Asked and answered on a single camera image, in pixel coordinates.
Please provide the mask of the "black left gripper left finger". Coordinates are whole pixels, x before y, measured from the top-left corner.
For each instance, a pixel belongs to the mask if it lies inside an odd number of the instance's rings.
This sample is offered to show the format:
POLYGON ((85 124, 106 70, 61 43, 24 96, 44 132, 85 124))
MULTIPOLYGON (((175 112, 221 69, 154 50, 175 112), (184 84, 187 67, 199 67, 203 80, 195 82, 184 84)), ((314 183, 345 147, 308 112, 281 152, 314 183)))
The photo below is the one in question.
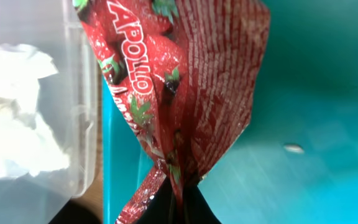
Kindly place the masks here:
POLYGON ((165 179, 136 224, 174 224, 176 197, 170 179, 165 179))

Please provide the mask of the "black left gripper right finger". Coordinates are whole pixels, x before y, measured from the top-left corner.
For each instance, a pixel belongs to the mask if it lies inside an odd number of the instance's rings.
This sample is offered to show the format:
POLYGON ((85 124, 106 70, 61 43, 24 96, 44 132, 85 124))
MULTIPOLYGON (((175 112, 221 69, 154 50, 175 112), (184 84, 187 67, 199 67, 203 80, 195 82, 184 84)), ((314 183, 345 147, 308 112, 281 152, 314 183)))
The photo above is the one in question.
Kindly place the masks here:
POLYGON ((197 186, 184 191, 183 211, 185 224, 221 224, 197 186))

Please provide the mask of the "red snack wrapper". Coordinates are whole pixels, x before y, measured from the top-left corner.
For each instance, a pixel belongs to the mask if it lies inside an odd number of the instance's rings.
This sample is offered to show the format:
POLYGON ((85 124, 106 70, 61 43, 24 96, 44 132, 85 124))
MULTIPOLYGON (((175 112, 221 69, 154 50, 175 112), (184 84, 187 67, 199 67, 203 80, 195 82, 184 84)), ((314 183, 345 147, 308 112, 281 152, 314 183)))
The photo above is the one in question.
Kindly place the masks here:
POLYGON ((136 223, 165 179, 184 223, 197 186, 250 123, 270 29, 258 0, 72 3, 112 98, 153 167, 116 218, 136 223))

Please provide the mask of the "white tissue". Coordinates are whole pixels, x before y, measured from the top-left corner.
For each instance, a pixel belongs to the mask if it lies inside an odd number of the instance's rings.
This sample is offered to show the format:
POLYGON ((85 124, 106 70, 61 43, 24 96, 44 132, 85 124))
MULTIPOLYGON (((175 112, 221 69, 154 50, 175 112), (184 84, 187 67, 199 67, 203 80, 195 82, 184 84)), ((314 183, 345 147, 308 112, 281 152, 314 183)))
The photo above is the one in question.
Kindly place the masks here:
POLYGON ((37 47, 0 45, 0 179, 70 166, 37 108, 39 80, 57 73, 53 58, 37 47))

